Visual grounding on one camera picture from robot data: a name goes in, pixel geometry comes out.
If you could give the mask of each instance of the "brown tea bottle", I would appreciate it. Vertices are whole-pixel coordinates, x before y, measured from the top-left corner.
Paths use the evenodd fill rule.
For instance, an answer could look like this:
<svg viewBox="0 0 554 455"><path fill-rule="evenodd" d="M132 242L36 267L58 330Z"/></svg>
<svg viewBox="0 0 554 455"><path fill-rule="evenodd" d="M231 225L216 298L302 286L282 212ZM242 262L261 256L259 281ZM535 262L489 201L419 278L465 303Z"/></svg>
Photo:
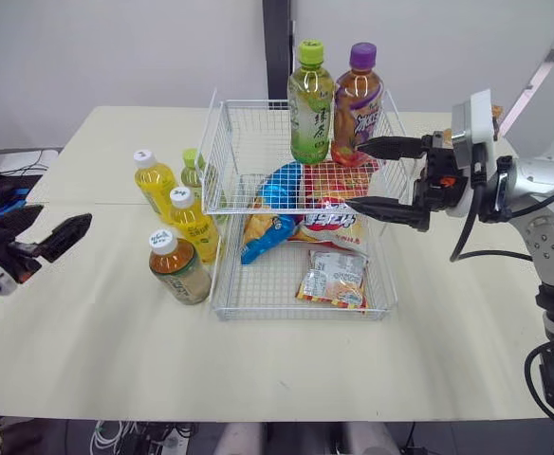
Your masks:
<svg viewBox="0 0 554 455"><path fill-rule="evenodd" d="M170 230L159 229L149 239L149 266L174 296L186 305L195 305L210 295L212 279L203 268L193 244L178 239Z"/></svg>

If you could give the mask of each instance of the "wire basket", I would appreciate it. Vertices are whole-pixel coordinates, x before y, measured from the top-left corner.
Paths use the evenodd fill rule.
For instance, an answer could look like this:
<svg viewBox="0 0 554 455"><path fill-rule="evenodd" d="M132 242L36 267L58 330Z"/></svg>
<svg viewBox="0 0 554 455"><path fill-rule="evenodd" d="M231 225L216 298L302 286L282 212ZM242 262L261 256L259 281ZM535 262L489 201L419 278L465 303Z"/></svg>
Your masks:
<svg viewBox="0 0 554 455"><path fill-rule="evenodd" d="M284 197L282 203L273 198L271 208L253 207L254 197L267 178L293 161L287 101L226 100L213 105L214 99L215 94L199 147L201 153L197 155L196 162L197 170L202 175L202 205L206 213L354 213L345 204L326 208L309 205L305 201L303 186L305 172L312 168L309 166L303 166L299 191L301 197L297 201L292 203L289 198ZM385 91L382 98L382 108L372 136L405 136L388 91ZM199 166L201 155L207 161L205 168ZM358 178L379 182L379 193L374 195L407 198L409 175L404 163L380 161L373 164L378 165L355 169ZM323 173L317 169L314 172L315 178L323 182L340 181L337 173ZM349 189L342 191L342 196L339 195L339 190L330 193L332 197L341 200L350 197Z"/></svg>
<svg viewBox="0 0 554 455"><path fill-rule="evenodd" d="M212 308L221 319L382 319L397 303L397 293L386 256L379 242L381 223L365 219L368 264L365 271L363 310L339 308L295 298L310 266L309 249L285 242L241 265L243 229L247 215L232 215L221 246L220 263L212 280Z"/></svg>

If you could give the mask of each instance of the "chip packet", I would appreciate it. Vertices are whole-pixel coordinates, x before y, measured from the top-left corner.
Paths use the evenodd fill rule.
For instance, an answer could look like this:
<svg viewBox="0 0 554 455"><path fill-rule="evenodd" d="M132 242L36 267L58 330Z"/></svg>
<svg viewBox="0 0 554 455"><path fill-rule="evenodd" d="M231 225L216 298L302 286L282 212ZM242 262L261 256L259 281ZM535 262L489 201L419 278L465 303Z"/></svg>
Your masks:
<svg viewBox="0 0 554 455"><path fill-rule="evenodd" d="M339 308L367 308L364 256L310 251L310 259L311 266L300 284L297 299L327 302Z"/></svg>
<svg viewBox="0 0 554 455"><path fill-rule="evenodd" d="M379 169L376 160L357 168L332 161L304 166L305 207L308 209L344 209L345 199L366 196L370 180ZM350 249L366 254L362 215L356 213L310 213L301 215L299 228L288 240L310 242Z"/></svg>
<svg viewBox="0 0 554 455"><path fill-rule="evenodd" d="M295 209L299 198L302 165L282 166L263 183L253 209ZM241 250L241 264L251 264L258 256L284 242L296 229L297 216L259 213L246 220Z"/></svg>

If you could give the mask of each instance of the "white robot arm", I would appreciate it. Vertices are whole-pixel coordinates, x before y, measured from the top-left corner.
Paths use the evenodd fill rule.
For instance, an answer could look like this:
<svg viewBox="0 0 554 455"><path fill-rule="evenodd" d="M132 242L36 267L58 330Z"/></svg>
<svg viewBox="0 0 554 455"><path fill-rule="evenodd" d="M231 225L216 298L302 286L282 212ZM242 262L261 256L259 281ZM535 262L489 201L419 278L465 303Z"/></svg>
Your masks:
<svg viewBox="0 0 554 455"><path fill-rule="evenodd" d="M532 261L542 284L536 296L545 310L545 334L549 341L526 359L525 376L532 397L554 420L532 384L530 367L541 358L545 400L554 409L554 158L518 159L494 157L495 123L492 121L489 90L474 94L452 110L452 149L443 148L443 134L421 139L377 137L359 149L378 159L421 158L426 164L415 182L412 205L395 199L368 196L350 199L356 211L380 221L429 229L432 211L467 216L450 260L499 255ZM475 220L511 223L522 235L529 254L502 250L463 253Z"/></svg>

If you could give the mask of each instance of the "blue snack bag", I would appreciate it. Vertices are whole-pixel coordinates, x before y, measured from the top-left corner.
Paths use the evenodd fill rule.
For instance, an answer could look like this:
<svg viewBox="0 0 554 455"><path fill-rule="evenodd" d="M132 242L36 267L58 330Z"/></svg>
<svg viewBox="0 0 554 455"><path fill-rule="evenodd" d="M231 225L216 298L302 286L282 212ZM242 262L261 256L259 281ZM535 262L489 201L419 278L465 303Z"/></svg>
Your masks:
<svg viewBox="0 0 554 455"><path fill-rule="evenodd" d="M291 162L275 171L258 191L255 209L296 209L302 165ZM287 240L296 229L296 215L254 214L246 220L241 264L251 264L258 256Z"/></svg>

